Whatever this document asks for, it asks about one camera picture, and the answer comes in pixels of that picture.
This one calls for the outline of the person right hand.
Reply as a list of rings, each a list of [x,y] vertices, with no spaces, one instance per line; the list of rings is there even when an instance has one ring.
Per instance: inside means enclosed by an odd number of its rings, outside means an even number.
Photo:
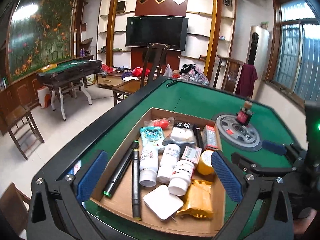
[[[317,211],[311,209],[310,215],[306,218],[298,219],[293,221],[293,233],[295,235],[302,235],[306,232],[313,219],[316,217]]]

